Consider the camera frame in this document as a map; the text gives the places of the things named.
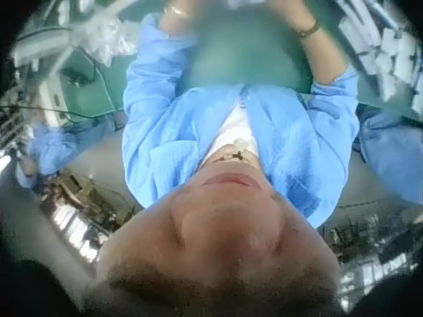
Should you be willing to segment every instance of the person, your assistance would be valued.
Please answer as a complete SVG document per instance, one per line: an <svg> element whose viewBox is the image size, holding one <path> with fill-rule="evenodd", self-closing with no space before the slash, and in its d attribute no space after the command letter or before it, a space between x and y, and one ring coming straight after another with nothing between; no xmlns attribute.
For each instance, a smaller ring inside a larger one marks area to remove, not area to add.
<svg viewBox="0 0 423 317"><path fill-rule="evenodd" d="M386 110L360 114L358 143L364 162L388 190L423 205L423 127Z"/></svg>
<svg viewBox="0 0 423 317"><path fill-rule="evenodd" d="M16 178L23 188L35 188L47 176L55 174L82 152L115 131L114 116L49 127L34 126L34 137L26 146L26 153L17 162Z"/></svg>
<svg viewBox="0 0 423 317"><path fill-rule="evenodd" d="M146 207L100 251L87 316L336 316L339 265L315 230L347 180L357 75L302 0L270 0L303 44L304 105L275 86L175 96L203 2L147 15L128 69L122 153Z"/></svg>

